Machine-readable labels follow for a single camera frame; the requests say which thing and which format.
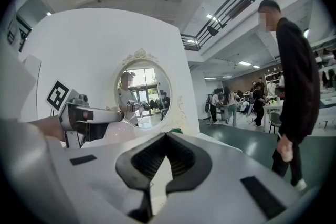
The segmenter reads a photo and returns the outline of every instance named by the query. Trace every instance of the ornate mirror frame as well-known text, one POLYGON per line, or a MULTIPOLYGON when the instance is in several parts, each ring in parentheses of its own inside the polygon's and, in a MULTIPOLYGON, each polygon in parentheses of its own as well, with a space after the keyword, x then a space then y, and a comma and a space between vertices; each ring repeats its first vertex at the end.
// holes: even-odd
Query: ornate mirror frame
POLYGON ((186 114, 183 111, 183 97, 175 96, 174 92, 176 91, 177 85, 174 80, 171 80, 171 76, 169 76, 169 67, 161 66, 157 57, 152 54, 147 53, 144 49, 137 50, 134 54, 129 54, 116 68, 112 76, 112 106, 118 106, 117 104, 117 87, 121 74, 125 71, 125 69, 137 62, 149 62, 154 67, 159 68, 164 74, 166 80, 169 84, 170 89, 170 98, 171 103, 165 118, 156 126, 149 129, 142 129, 133 125, 133 128, 138 131, 145 131, 150 133, 160 133, 160 132, 168 132, 171 129, 180 128, 183 133, 191 134, 191 129, 187 123, 186 114))

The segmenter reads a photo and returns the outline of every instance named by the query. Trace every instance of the tree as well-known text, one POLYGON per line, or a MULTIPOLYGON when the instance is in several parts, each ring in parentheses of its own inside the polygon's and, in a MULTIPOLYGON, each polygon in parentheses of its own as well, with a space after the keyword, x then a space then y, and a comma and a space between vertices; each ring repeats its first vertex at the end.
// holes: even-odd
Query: tree
POLYGON ((156 77, 155 77, 155 75, 152 75, 152 83, 151 84, 156 84, 156 77))
POLYGON ((152 94, 157 94, 157 88, 153 88, 153 89, 148 89, 148 95, 152 95, 152 94))

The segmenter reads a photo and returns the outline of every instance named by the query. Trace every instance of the man in black shirt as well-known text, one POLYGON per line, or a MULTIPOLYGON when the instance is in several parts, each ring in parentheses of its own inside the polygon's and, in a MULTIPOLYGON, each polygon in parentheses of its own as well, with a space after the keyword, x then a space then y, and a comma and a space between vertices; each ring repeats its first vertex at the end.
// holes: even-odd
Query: man in black shirt
POLYGON ((318 67, 312 49, 300 28, 283 18, 279 5, 272 0, 263 0, 259 5, 260 20, 266 30, 276 31, 281 64, 286 85, 277 149, 273 154, 272 170, 284 177, 288 163, 282 155, 292 150, 289 162, 292 171, 291 184, 298 190, 306 188, 301 169, 299 144, 311 135, 320 105, 320 81, 318 67))
POLYGON ((255 89, 253 90, 253 99, 254 99, 253 110, 254 112, 257 112, 257 117, 254 121, 257 127, 261 127, 261 120, 263 119, 264 116, 265 99, 260 82, 257 82, 255 84, 255 89))
POLYGON ((163 94, 164 94, 164 97, 162 98, 163 107, 167 109, 170 106, 170 98, 167 96, 166 92, 164 92, 163 94))

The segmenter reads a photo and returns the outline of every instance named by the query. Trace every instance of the chair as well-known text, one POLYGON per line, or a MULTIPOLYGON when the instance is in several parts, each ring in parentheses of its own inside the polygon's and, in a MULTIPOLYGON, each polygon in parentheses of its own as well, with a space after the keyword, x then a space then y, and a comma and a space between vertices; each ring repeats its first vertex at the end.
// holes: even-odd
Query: chair
POLYGON ((282 122, 280 120, 280 114, 278 112, 271 113, 271 126, 269 128, 269 133, 271 132, 272 126, 274 126, 274 133, 275 127, 280 128, 282 122))

